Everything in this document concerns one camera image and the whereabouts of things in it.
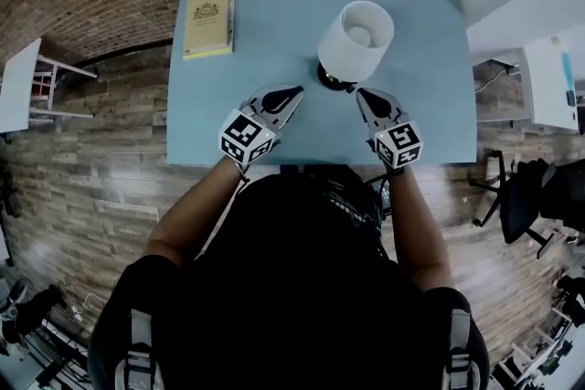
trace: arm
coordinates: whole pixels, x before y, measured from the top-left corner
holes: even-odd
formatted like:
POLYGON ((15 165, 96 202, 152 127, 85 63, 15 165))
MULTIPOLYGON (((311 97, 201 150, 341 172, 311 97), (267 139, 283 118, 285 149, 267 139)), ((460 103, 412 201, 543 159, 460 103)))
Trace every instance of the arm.
POLYGON ((144 255, 160 255, 182 267, 201 251, 238 188, 241 174, 224 156, 158 222, 144 255))
POLYGON ((390 179, 390 202, 400 266, 423 291, 452 287, 447 246, 408 166, 390 179))

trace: white table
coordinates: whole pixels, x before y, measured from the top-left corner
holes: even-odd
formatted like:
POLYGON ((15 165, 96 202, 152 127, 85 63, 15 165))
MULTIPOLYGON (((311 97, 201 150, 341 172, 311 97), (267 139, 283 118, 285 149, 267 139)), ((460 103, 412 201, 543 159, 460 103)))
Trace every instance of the white table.
POLYGON ((30 114, 56 115, 65 117, 85 117, 92 118, 91 114, 77 114, 73 112, 53 111, 53 93, 57 86, 58 68, 72 70, 89 77, 96 78, 95 73, 90 73, 82 69, 77 69, 68 64, 57 62, 51 58, 46 58, 38 54, 40 50, 41 38, 33 41, 15 56, 11 57, 4 69, 2 78, 2 88, 0 89, 0 132, 15 132, 28 129, 30 122, 51 122, 47 118, 31 118, 30 114), (36 72, 37 61, 45 62, 53 66, 51 72, 36 72), (41 77, 41 81, 35 80, 35 77, 41 77), (49 84, 45 83, 43 78, 51 77, 49 84), (40 109, 30 106, 31 90, 33 84, 39 86, 49 86, 47 96, 47 108, 40 109))
POLYGON ((535 125, 578 131, 577 107, 569 106, 567 100, 567 92, 575 92, 575 83, 568 59, 563 58, 560 43, 547 37, 524 46, 516 53, 524 109, 480 114, 477 120, 529 121, 535 125))

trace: floor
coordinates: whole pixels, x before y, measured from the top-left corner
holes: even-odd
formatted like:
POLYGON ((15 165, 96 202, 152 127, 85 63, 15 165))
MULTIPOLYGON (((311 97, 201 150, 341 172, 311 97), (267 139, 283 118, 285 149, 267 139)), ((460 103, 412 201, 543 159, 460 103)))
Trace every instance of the floor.
MULTIPOLYGON (((110 59, 97 66, 97 82, 65 79, 57 109, 92 112, 93 120, 68 119, 13 134, 0 144, 19 193, 22 216, 6 217, 16 271, 35 289, 59 282, 70 305, 81 306, 91 292, 108 298, 124 268, 141 254, 157 219, 207 169, 165 164, 166 92, 170 50, 167 47, 110 59)), ((476 88, 497 69, 475 71, 476 88)), ((477 96, 478 110, 519 106, 519 82, 502 76, 477 96)), ((536 261, 537 246, 522 238, 504 243, 497 216, 484 228, 471 223, 483 216, 491 194, 468 186, 469 176, 496 174, 485 155, 493 148, 512 160, 543 157, 550 162, 585 158, 585 140, 551 132, 528 132, 509 125, 478 129, 477 164, 424 166, 416 169, 431 210, 441 224, 452 260, 454 280, 472 304, 492 363, 509 343, 549 314, 550 283, 574 259, 562 234, 547 255, 536 261)), ((364 178, 380 166, 358 167, 364 178)), ((255 177, 275 168, 257 166, 255 177)), ((557 222, 540 220, 548 235, 557 222)), ((384 244, 393 255, 392 226, 384 226, 384 244)), ((82 313, 80 339, 87 340, 103 303, 89 296, 82 313)), ((57 311, 70 318, 70 311, 57 311)))

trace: white lamp shade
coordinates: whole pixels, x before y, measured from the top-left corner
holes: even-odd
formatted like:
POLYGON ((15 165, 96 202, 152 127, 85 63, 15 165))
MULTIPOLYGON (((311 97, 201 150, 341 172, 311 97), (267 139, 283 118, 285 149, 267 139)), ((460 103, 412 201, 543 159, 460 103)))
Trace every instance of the white lamp shade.
POLYGON ((325 71, 341 81, 368 79, 394 37, 394 22, 380 5, 358 0, 347 4, 317 47, 325 71))

